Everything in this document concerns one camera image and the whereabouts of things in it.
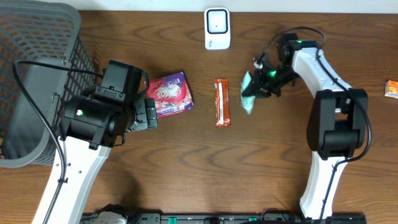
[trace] pink snack package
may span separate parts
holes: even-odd
[[[151,80],[147,95],[155,99],[158,118],[181,113],[193,106],[192,96],[183,72]]]

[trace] white wall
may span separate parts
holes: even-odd
[[[79,10],[398,13],[398,0],[43,0]]]

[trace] plastic basket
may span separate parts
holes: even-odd
[[[15,60],[94,70],[79,38],[80,15],[62,3],[0,1],[0,166],[52,164],[55,146],[12,77]],[[63,106],[95,81],[88,74],[21,65],[21,80],[58,130]]]

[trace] snack package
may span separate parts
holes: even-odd
[[[386,89],[384,96],[389,96],[398,99],[398,82],[388,80],[386,82]]]
[[[158,118],[181,113],[193,106],[192,96],[183,72],[151,80],[147,95],[155,99]]]
[[[227,127],[231,125],[228,105],[228,79],[214,79],[216,88],[216,127]]]

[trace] wooden surface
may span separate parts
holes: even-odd
[[[231,13],[231,47],[208,51],[203,13],[80,13],[81,36],[98,68],[114,59],[151,78],[183,70],[194,99],[191,110],[160,119],[157,129],[128,134],[126,144],[111,151],[86,212],[109,203],[164,213],[297,210],[310,172],[305,130],[312,96],[298,80],[283,87],[280,98],[257,100],[248,116],[239,83],[274,34],[310,26],[327,33],[325,55],[337,73],[369,95],[372,148],[346,167],[333,211],[363,212],[368,223],[398,222],[398,100],[383,97],[384,82],[398,80],[398,16]],[[268,52],[276,63],[275,45]],[[214,78],[229,78],[227,128],[215,128]],[[0,169],[0,223],[31,222],[50,169]]]

